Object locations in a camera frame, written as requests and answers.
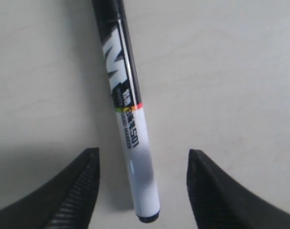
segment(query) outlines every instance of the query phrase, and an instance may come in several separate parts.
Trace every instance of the ribbed black plastic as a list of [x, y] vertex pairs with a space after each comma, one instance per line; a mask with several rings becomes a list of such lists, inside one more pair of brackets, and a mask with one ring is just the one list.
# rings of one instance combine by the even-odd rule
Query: ribbed black plastic
[[187, 188], [199, 229], [290, 229], [290, 214], [257, 197], [200, 150], [191, 150]]
[[87, 229], [99, 178], [99, 150], [87, 149], [40, 189], [0, 210], [0, 229]]

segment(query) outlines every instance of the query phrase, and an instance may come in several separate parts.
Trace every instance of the colored stripe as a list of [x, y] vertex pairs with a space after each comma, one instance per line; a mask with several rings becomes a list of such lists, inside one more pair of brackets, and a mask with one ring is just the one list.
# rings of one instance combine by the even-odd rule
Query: colored stripe
[[143, 103], [138, 104], [137, 106], [130, 106], [130, 107], [122, 107], [122, 108], [116, 108], [116, 112], [126, 112], [129, 109], [132, 109], [132, 111], [139, 110], [143, 107]]

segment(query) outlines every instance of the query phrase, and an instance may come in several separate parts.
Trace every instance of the white table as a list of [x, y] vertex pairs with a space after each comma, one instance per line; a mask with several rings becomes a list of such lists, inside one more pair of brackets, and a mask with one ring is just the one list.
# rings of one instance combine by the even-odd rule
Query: white table
[[190, 148], [290, 212], [290, 0], [125, 0], [161, 198], [131, 197], [90, 0], [0, 0], [0, 208], [86, 147], [101, 152], [90, 228], [196, 228]]

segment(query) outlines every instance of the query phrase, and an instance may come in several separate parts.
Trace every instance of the black marker tip end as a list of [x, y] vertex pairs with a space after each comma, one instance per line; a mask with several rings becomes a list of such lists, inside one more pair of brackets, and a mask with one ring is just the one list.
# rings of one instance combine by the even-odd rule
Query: black marker tip end
[[158, 213], [156, 213], [154, 216], [150, 216], [150, 217], [139, 217], [140, 221], [142, 223], [153, 223], [154, 221], [156, 221], [159, 217], [160, 211]]

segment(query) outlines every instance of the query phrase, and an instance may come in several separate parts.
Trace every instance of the marker barrel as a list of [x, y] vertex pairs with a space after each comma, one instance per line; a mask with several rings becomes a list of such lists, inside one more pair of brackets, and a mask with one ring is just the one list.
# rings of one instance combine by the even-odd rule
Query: marker barrel
[[125, 152], [134, 209], [140, 221], [159, 216], [149, 138], [122, 0], [93, 0]]

